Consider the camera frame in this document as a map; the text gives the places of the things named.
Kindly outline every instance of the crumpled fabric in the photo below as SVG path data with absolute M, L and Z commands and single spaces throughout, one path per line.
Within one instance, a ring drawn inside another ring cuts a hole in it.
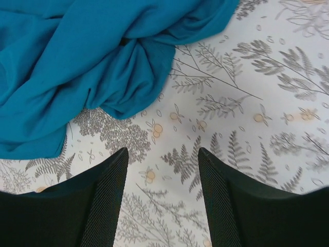
M 83 108 L 116 119 L 147 108 L 174 46 L 221 32 L 238 3 L 0 0 L 0 158 L 59 156 Z

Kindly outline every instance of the floral tablecloth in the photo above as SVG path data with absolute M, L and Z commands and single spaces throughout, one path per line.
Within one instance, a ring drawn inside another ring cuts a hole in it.
M 177 47 L 156 102 L 131 119 L 85 110 L 55 159 L 0 161 L 0 189 L 42 191 L 128 147 L 115 247 L 210 247 L 206 147 L 276 188 L 329 184 L 329 1 L 241 0 L 227 29 Z

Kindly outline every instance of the fern print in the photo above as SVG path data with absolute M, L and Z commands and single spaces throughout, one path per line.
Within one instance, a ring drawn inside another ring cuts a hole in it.
M 245 157 L 246 152 L 243 151 L 243 148 L 240 146 L 240 143 L 237 141 L 237 132 L 233 131 L 230 135 L 229 141 L 229 154 L 228 154 L 228 163 L 235 169 L 240 171 L 252 170 L 252 168 L 248 165 L 243 165 L 244 162 L 249 161 L 247 157 Z M 244 172 L 249 176 L 253 176 L 250 172 Z
M 63 149 L 61 155 L 56 158 L 38 158 L 35 160 L 30 160 L 26 167 L 25 171 L 36 167 L 34 176 L 36 178 L 40 177 L 43 174 L 56 174 L 57 181 L 59 182 L 62 176 L 65 176 L 65 179 L 70 179 L 71 174 L 71 165 L 75 158 L 75 153 L 70 157 L 66 158 L 67 150 L 67 136 L 65 137 Z
M 290 179 L 289 182 L 284 183 L 281 186 L 281 189 L 287 192 L 294 192 L 297 189 L 297 186 L 299 185 L 299 182 L 302 178 L 302 174 L 303 168 L 299 167 L 296 175 L 292 179 Z
M 264 147 L 264 145 L 261 143 L 261 150 L 262 150 L 262 163 L 261 167 L 258 170 L 258 175 L 255 177 L 268 185 L 271 184 L 278 184 L 278 182 L 273 178 L 273 176 L 278 175 L 279 173 L 276 171 L 276 167 L 273 164 L 273 161 L 268 156 L 268 153 Z
M 210 152 L 215 155 L 217 158 L 219 158 L 222 162 L 225 162 L 225 159 L 223 158 L 223 151 L 220 147 L 220 144 L 218 142 L 218 134 L 214 133 L 211 137 L 211 143 L 210 143 Z
M 174 167 L 175 174 L 180 173 L 180 181 L 182 184 L 194 176 L 194 179 L 192 180 L 189 188 L 190 193 L 196 186 L 201 184 L 197 158 L 200 148 L 201 137 L 199 136 L 194 142 L 191 155 L 188 153 L 186 146 L 183 144 L 180 153 L 178 153 L 177 149 L 174 148 L 172 152 L 169 152 L 168 154 L 161 157 L 164 162 Z M 197 198 L 198 200 L 201 198 L 202 192 L 199 194 L 200 195 Z

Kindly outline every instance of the leaf print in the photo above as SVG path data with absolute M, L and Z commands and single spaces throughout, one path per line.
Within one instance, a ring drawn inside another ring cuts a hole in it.
M 67 150 L 67 136 L 65 136 L 65 141 L 63 144 L 63 149 L 59 157 L 56 158 L 38 158 L 30 160 L 26 167 L 25 171 L 36 167 L 35 177 L 38 178 L 43 174 L 56 174 L 57 182 L 60 181 L 62 176 L 65 176 L 65 179 L 70 179 L 71 174 L 71 165 L 75 158 L 75 153 L 69 157 L 66 157 Z
M 278 184 L 278 182 L 273 178 L 273 176 L 278 175 L 279 173 L 276 171 L 276 167 L 273 164 L 273 161 L 268 156 L 268 153 L 264 147 L 264 145 L 261 143 L 261 149 L 262 149 L 262 163 L 261 167 L 258 170 L 258 174 L 255 177 L 260 180 L 263 183 L 266 184 Z
M 300 2 L 294 0 L 284 0 L 284 1 L 280 1 L 279 3 L 291 11 L 296 11 L 302 7 Z
M 241 97 L 237 100 L 232 98 L 220 97 L 219 100 L 215 100 L 212 95 L 208 94 L 206 97 L 199 97 L 197 99 L 197 105 L 203 104 L 203 107 L 199 111 L 199 116 L 203 116 L 204 119 L 213 119 L 215 116 L 227 118 L 229 114 L 235 117 L 235 110 L 239 110 L 244 113 L 241 104 L 248 98 L 249 95 Z
M 256 72 L 263 73 L 265 76 L 275 75 L 284 71 L 283 66 L 279 62 L 271 59 L 255 60 L 251 64 L 257 68 L 255 69 Z
M 208 60 L 210 60 L 210 61 L 208 61 L 209 63 L 211 62 L 211 56 L 213 56 L 213 57 L 217 57 L 217 54 L 216 55 L 214 55 L 214 54 L 206 54 L 205 55 L 205 58 L 204 58 L 204 60 L 207 58 Z M 194 58 L 193 58 L 193 56 L 191 55 L 191 57 L 192 57 L 192 60 L 195 62 L 195 66 L 192 66 L 192 65 L 190 65 L 189 63 L 186 63 L 186 62 L 183 62 L 183 61 L 181 61 L 179 58 L 174 58 L 174 61 L 177 61 L 177 62 L 179 62 L 180 63 L 180 65 L 184 65 L 185 67 L 188 67 L 188 69 L 193 69 L 193 70 L 195 70 L 195 71 L 197 71 L 198 73 L 202 73 L 204 76 L 203 77 L 207 77 L 207 78 L 211 78 L 212 80 L 216 80 L 216 81 L 220 81 L 220 82 L 222 82 L 222 83 L 224 83 L 224 84 L 226 84 L 226 85 L 228 85 L 228 86 L 231 86 L 231 87 L 233 87 L 233 88 L 235 88 L 235 89 L 237 89 L 237 90 L 239 90 L 240 92 L 243 92 L 243 93 L 245 93 L 245 94 L 247 94 L 248 96 L 252 96 L 252 97 L 254 97 L 254 98 L 257 98 L 257 99 L 261 99 L 261 98 L 259 98 L 259 97 L 257 97 L 256 95 L 253 95 L 253 94 L 251 94 L 251 93 L 249 93 L 249 92 L 247 92 L 247 91 L 245 91 L 245 90 L 243 90 L 243 89 L 240 89 L 236 84 L 232 84 L 232 83 L 229 83 L 229 82 L 227 82 L 227 81 L 224 81 L 223 79 L 221 79 L 220 77 L 216 77 L 213 73 L 211 73 L 211 72 L 208 72 L 208 71 L 206 71 L 205 69 L 204 70 L 201 70 L 198 66 L 197 66 L 197 63 L 196 63 L 196 61 L 194 60 Z M 173 76 L 174 75 L 174 79 L 176 79 L 178 76 L 186 76 L 186 77 L 191 77 L 191 76 L 188 76 L 186 73 L 181 73 L 181 72 L 179 72 L 180 74 L 179 75 L 177 75 L 177 74 L 172 74 L 172 73 L 170 73 L 170 75 L 171 76 Z
M 241 56 L 243 59 L 252 59 L 251 64 L 256 67 L 256 72 L 264 75 L 277 75 L 281 82 L 278 83 L 278 86 L 285 91 L 294 93 L 297 99 L 315 101 L 317 94 L 329 96 L 329 83 L 326 82 L 329 69 L 325 66 L 322 67 L 323 70 L 313 68 L 309 57 L 300 47 L 296 47 L 296 51 L 293 49 L 289 49 L 288 52 L 280 51 L 279 53 L 283 55 L 283 63 L 271 58 L 268 53 L 270 50 L 257 50 L 252 48 L 252 45 L 245 43 L 238 44 L 234 51 L 247 55 Z M 286 70 L 296 76 L 291 77 L 284 73 Z M 320 83 L 311 78 L 315 75 L 314 72 L 322 79 Z
M 265 3 L 268 3 L 268 0 L 240 0 L 240 3 L 235 10 L 236 18 L 242 20 L 249 16 L 249 14 L 256 9 L 256 6 Z
M 262 40 L 254 40 L 250 43 L 252 51 L 256 54 L 269 55 L 272 53 L 271 47 Z
M 195 235 L 192 231 L 184 228 L 183 233 L 177 231 L 176 235 L 178 237 L 178 242 L 186 247 L 200 247 L 197 241 L 195 241 Z
M 289 153 L 297 155 L 302 147 L 297 146 L 295 141 L 296 136 L 294 134 L 282 132 L 271 137 L 270 147 L 273 148 L 273 152 L 278 156 Z
M 25 171 L 12 167 L 11 160 L 0 160 L 0 178 L 3 181 L 3 191 L 11 194 L 27 192 L 32 184 Z
M 183 144 L 180 154 L 174 148 L 172 153 L 162 156 L 164 162 L 169 163 L 170 166 L 174 166 L 174 173 L 180 173 L 180 181 L 182 184 L 188 180 L 192 174 L 194 174 L 194 180 L 190 185 L 190 192 L 192 189 L 200 184 L 199 172 L 198 172 L 198 159 L 197 154 L 201 147 L 201 137 L 199 136 L 195 142 L 192 154 L 189 155 L 186 146 Z
M 303 168 L 299 167 L 296 175 L 292 179 L 290 179 L 289 182 L 284 183 L 281 186 L 281 189 L 291 193 L 296 191 L 297 186 L 299 185 L 299 182 L 302 178 L 302 174 L 303 174 Z
M 99 110 L 83 109 L 82 112 L 73 119 L 73 123 L 80 127 L 80 134 L 83 136 L 98 134 L 104 126 L 104 112 Z
M 306 73 L 306 76 L 307 78 L 309 78 L 310 75 L 313 75 L 313 71 L 314 71 L 314 68 L 312 66 L 312 63 L 310 62 L 308 56 L 306 55 L 306 53 L 301 49 L 299 48 L 298 46 L 296 46 L 296 49 L 298 50 L 298 52 L 300 53 L 300 56 L 302 58 L 302 62 L 303 62 L 303 69 Z
M 249 159 L 245 157 L 246 153 L 237 141 L 236 136 L 236 131 L 233 131 L 230 135 L 228 163 L 237 170 L 251 170 L 252 168 L 250 166 L 243 165 L 243 163 L 249 161 Z
M 199 49 L 195 51 L 197 52 L 197 57 L 200 58 L 199 62 L 207 66 L 208 72 L 215 74 L 224 68 L 223 57 L 210 44 L 199 43 Z
M 306 164 L 308 165 L 308 170 L 321 173 L 329 169 L 329 157 L 317 157 L 315 162 L 306 162 Z
M 241 74 L 242 64 L 239 64 L 240 59 L 234 57 L 232 53 L 224 54 L 224 57 L 215 51 L 214 47 L 210 44 L 199 43 L 199 49 L 195 50 L 197 52 L 197 57 L 200 58 L 200 63 L 206 65 L 206 70 L 215 74 L 223 69 L 229 76 L 230 80 L 237 87 L 236 77 Z
M 212 154 L 214 154 L 222 162 L 225 161 L 225 159 L 222 158 L 223 157 L 223 151 L 221 150 L 220 144 L 218 142 L 218 134 L 217 133 L 214 133 L 211 137 L 210 152 L 212 152 Z
M 124 242 L 146 242 L 148 240 L 172 246 L 173 238 L 162 217 L 152 217 L 151 210 L 140 196 L 124 193 L 117 227 L 117 237 Z
M 315 69 L 315 72 L 321 78 L 321 85 L 325 88 L 326 92 L 329 93 L 329 68 L 327 66 L 323 66 L 321 69 Z
M 133 124 L 131 119 L 114 119 L 100 108 L 83 110 L 73 122 L 80 127 L 83 136 L 100 134 L 100 140 L 110 152 L 127 147 L 130 164 L 142 162 L 151 149 L 147 131 Z
M 326 139 L 320 139 L 318 137 L 314 137 L 314 135 L 305 133 L 303 136 L 305 140 L 305 147 L 308 151 L 319 153 L 321 155 L 329 156 L 329 145 Z
M 173 85 L 172 88 L 177 90 L 177 93 L 183 92 L 192 92 L 194 95 L 198 90 L 200 93 L 203 93 L 205 86 L 211 87 L 213 80 L 211 77 L 187 77 L 185 76 L 184 81 L 178 82 L 175 81 L 176 85 Z
M 157 216 L 163 217 L 165 214 L 169 214 L 173 222 L 179 227 L 184 225 L 183 221 L 187 221 L 197 229 L 208 232 L 206 224 L 203 221 L 202 212 L 196 210 L 187 211 L 183 201 L 179 201 L 177 204 L 168 203 L 166 199 L 167 191 L 142 189 L 139 185 L 137 187 L 148 197 L 148 205 L 153 208 L 153 212 Z
M 326 0 L 303 0 L 302 2 L 298 0 L 280 1 L 284 8 L 278 13 L 276 20 L 285 10 L 288 10 L 290 15 L 286 20 L 297 26 L 294 32 L 302 32 L 302 35 L 306 38 L 318 34 L 320 37 L 329 40 L 327 33 L 329 9 Z
M 299 25 L 299 26 L 303 26 L 305 24 L 307 24 L 310 19 L 309 16 L 307 15 L 295 15 L 291 18 L 288 18 L 287 21 L 289 21 L 290 23 Z

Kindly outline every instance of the black mesh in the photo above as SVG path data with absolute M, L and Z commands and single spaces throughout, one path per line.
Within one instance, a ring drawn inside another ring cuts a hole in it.
M 112 247 L 127 167 L 124 148 L 41 193 L 0 192 L 0 246 Z
M 232 199 L 225 179 L 199 153 L 199 172 L 213 247 L 241 247 Z
M 199 151 L 213 247 L 328 247 L 329 187 L 305 195 L 260 183 Z
M 128 153 L 120 156 L 100 178 L 81 247 L 112 247 L 126 178 Z

